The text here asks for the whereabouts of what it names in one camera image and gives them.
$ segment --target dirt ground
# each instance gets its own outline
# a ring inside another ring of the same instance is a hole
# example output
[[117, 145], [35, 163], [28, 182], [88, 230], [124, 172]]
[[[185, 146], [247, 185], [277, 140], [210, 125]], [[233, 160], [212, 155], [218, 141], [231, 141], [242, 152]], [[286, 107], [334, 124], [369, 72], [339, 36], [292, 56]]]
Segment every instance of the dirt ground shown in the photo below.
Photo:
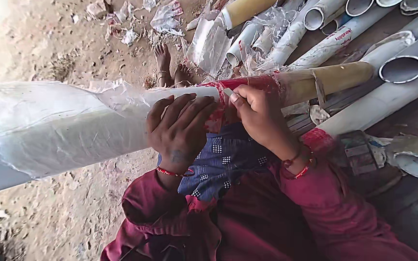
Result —
[[[124, 78], [142, 87], [146, 77], [155, 77], [149, 39], [143, 36], [130, 47], [113, 37], [106, 42], [107, 22], [86, 18], [91, 2], [0, 0], [0, 82], [62, 80], [85, 85]], [[114, 10], [123, 2], [113, 0]], [[142, 7], [142, 0], [130, 2]], [[205, 1], [180, 3], [184, 28]], [[135, 22], [135, 32], [151, 30], [156, 9], [135, 12], [141, 22]], [[186, 33], [185, 39], [191, 42], [192, 34]], [[180, 40], [164, 42], [170, 47], [173, 71], [183, 60], [177, 50]], [[0, 218], [0, 243], [7, 260], [97, 260], [124, 219], [120, 198], [125, 188], [156, 162], [157, 153], [147, 149], [0, 191], [0, 209], [9, 215]]]

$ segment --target bare foot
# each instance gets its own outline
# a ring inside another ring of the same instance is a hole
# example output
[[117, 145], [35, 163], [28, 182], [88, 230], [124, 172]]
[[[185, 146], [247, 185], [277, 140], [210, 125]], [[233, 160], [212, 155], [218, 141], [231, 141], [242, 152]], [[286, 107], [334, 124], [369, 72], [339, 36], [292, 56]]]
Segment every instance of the bare foot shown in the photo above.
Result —
[[171, 77], [171, 54], [167, 44], [158, 44], [154, 47], [154, 56], [157, 62], [157, 81], [159, 87], [171, 87], [173, 85]]
[[188, 87], [191, 85], [191, 76], [189, 68], [186, 65], [179, 64], [175, 71], [175, 85], [177, 88]]

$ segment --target hand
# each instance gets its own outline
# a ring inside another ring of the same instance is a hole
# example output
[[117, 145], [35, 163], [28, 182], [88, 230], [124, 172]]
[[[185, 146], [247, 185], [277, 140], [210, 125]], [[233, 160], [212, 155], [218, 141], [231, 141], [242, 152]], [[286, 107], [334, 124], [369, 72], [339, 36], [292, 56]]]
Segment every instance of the hand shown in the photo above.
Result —
[[247, 85], [240, 85], [233, 92], [230, 102], [248, 134], [281, 160], [293, 158], [300, 145], [287, 127], [278, 97]]
[[191, 93], [159, 100], [146, 120], [148, 144], [162, 155], [160, 167], [177, 174], [184, 174], [204, 148], [204, 123], [217, 108], [214, 97], [195, 98]]

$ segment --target blue cloth with white squares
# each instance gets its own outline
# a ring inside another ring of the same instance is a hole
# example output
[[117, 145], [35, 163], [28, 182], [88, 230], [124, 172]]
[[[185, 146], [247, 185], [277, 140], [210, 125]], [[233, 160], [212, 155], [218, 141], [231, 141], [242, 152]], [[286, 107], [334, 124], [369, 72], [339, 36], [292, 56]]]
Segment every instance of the blue cloth with white squares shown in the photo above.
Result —
[[253, 140], [241, 123], [224, 126], [219, 134], [207, 134], [206, 145], [190, 166], [195, 175], [182, 179], [178, 193], [206, 202], [218, 200], [243, 174], [270, 174], [266, 163], [275, 159], [278, 160]]

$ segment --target toe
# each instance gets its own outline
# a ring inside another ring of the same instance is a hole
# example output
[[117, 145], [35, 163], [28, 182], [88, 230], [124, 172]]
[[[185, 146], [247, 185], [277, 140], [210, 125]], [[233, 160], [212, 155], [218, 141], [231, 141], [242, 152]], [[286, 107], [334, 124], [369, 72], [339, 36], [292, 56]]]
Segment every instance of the toe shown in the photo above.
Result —
[[162, 49], [165, 53], [169, 53], [169, 47], [167, 46], [167, 44], [162, 44]]

